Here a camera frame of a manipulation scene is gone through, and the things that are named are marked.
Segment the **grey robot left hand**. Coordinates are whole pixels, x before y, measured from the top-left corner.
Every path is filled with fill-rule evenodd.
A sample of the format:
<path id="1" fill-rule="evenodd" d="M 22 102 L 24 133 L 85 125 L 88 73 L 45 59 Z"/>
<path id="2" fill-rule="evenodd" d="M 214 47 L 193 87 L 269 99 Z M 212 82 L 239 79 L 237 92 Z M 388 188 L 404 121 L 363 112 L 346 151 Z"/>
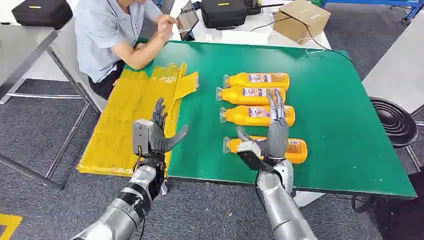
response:
<path id="1" fill-rule="evenodd" d="M 165 105 L 164 99 L 160 97 L 155 105 L 152 112 L 151 121 L 153 122 L 152 137 L 150 138 L 150 147 L 154 153 L 165 154 L 171 151 L 188 133 L 189 126 L 184 125 L 182 129 L 172 137 L 165 137 L 164 127 L 165 120 L 168 116 L 167 112 L 164 112 Z"/>

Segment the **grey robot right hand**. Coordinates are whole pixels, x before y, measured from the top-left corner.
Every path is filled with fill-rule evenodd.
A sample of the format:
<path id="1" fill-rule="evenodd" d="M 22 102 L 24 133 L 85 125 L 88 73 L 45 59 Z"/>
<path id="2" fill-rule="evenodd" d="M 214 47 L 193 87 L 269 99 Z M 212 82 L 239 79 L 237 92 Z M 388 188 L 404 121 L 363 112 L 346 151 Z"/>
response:
<path id="1" fill-rule="evenodd" d="M 281 93 L 278 90 L 267 90 L 270 117 L 265 140 L 256 141 L 246 134 L 243 127 L 236 128 L 241 144 L 237 147 L 237 153 L 252 152 L 258 158 L 263 156 L 271 159 L 283 159 L 288 143 L 289 126 L 286 122 L 285 111 Z"/>

